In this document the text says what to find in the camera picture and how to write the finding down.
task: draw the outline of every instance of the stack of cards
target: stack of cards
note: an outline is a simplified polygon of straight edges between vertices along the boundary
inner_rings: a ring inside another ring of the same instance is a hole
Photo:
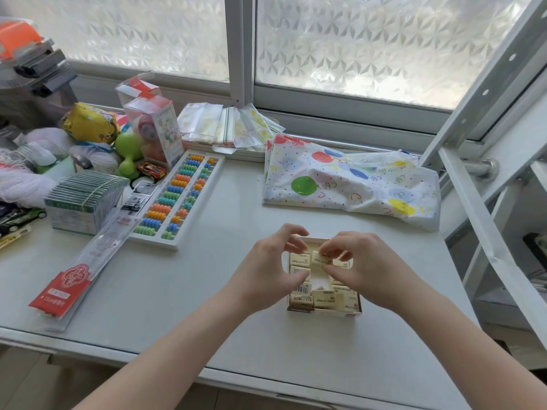
[[[97,171],[72,174],[45,197],[45,211],[52,227],[97,234],[127,184],[126,178]]]

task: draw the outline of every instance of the desk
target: desk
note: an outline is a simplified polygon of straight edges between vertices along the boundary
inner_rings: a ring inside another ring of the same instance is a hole
[[[62,334],[38,330],[27,305],[90,238],[53,230],[47,219],[33,223],[0,253],[0,341],[128,362],[218,291],[254,242],[284,222],[313,237],[377,233],[476,322],[441,234],[386,216],[262,206],[263,184],[263,165],[226,160],[180,251],[125,243]],[[468,408],[399,316],[362,304],[362,316],[349,319],[287,312],[282,300],[247,319],[198,381],[354,408]]]

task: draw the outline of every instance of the barcode label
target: barcode label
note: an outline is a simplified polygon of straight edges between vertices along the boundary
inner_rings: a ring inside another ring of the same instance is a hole
[[[59,289],[50,288],[48,290],[48,293],[53,296],[57,296],[58,298],[68,299],[70,294],[60,291]]]
[[[296,292],[300,292],[301,294],[308,294],[308,290],[309,290],[309,287],[308,285],[300,285],[297,289],[296,289]]]

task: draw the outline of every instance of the hand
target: hand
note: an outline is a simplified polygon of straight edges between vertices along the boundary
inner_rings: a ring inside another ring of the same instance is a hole
[[[319,249],[321,254],[347,261],[351,269],[325,265],[323,269],[378,306],[398,312],[407,297],[426,283],[392,248],[373,233],[340,232]]]
[[[248,314],[269,308],[306,280],[307,272],[289,274],[281,264],[284,251],[302,253],[307,249],[297,234],[309,233],[302,226],[284,224],[275,234],[257,241],[224,287],[228,296],[242,301]]]

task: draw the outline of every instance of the green rattle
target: green rattle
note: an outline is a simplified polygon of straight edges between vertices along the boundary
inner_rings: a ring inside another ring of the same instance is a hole
[[[114,147],[116,148],[116,152],[125,159],[121,162],[114,174],[129,178],[130,180],[135,179],[140,175],[133,161],[142,158],[141,146],[142,141],[140,140],[140,137],[134,134],[130,128],[126,132],[118,135],[114,142]]]

